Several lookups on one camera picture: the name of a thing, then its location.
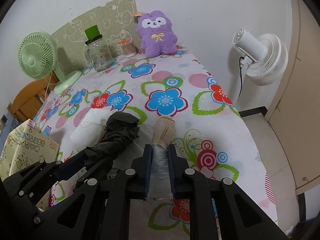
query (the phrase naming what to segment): white fan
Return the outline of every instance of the white fan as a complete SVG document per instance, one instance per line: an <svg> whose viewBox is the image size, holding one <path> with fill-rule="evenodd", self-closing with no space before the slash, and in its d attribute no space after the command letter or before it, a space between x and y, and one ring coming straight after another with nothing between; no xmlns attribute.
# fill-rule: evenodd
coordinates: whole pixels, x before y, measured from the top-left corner
<svg viewBox="0 0 320 240"><path fill-rule="evenodd" d="M240 29L233 37L233 44L246 57L240 61L242 81L247 75L259 86L266 86L282 76L288 64L288 51L278 36L266 33L255 38Z"/></svg>

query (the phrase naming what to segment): plastic bag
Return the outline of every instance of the plastic bag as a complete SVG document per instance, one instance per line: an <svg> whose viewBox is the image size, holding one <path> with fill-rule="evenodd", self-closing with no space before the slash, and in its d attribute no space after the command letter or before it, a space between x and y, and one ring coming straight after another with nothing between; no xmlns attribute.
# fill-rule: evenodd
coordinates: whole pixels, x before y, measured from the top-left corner
<svg viewBox="0 0 320 240"><path fill-rule="evenodd" d="M102 158L109 157L113 162L135 138L138 138L139 119L129 113L116 112L106 123L106 134L100 143L87 147L85 152L88 159L86 169L90 169Z"/></svg>

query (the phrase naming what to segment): green fan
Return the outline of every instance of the green fan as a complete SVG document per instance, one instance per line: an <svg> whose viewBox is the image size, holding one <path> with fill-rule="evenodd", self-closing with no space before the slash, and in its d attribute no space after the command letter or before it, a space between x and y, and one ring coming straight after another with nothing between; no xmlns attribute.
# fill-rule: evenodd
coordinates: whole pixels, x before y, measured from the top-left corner
<svg viewBox="0 0 320 240"><path fill-rule="evenodd" d="M31 33L25 37L19 48L18 59L24 73L33 79L44 78L53 70L60 81L54 88L56 94L62 93L82 75L81 71L64 75L58 63L57 44L45 32Z"/></svg>

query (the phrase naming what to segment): fan grille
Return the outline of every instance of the fan grille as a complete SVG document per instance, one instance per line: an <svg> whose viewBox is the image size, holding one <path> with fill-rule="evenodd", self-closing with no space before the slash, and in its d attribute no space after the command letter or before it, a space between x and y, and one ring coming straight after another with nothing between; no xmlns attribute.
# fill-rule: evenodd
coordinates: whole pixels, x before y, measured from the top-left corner
<svg viewBox="0 0 320 240"><path fill-rule="evenodd" d="M21 43L18 60L24 73L31 78L47 76L56 63L54 40L46 33L29 34Z"/></svg>
<svg viewBox="0 0 320 240"><path fill-rule="evenodd" d="M246 74L256 85L265 86L274 82L284 72L288 63L288 52L274 34L263 34L257 39L267 46L268 51L263 60L249 67Z"/></svg>
<svg viewBox="0 0 320 240"><path fill-rule="evenodd" d="M241 40L243 36L244 30L240 29L236 35L233 37L233 44L238 44L238 42Z"/></svg>

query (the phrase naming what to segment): purple plush toy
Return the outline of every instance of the purple plush toy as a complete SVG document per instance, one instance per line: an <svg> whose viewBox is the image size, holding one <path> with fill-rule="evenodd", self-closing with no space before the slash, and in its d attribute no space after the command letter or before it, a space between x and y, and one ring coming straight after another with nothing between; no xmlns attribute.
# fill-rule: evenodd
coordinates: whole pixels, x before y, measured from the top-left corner
<svg viewBox="0 0 320 240"><path fill-rule="evenodd" d="M138 19L137 33L142 38L141 48L146 57L176 53L177 36L171 29L172 23L161 11L145 13Z"/></svg>

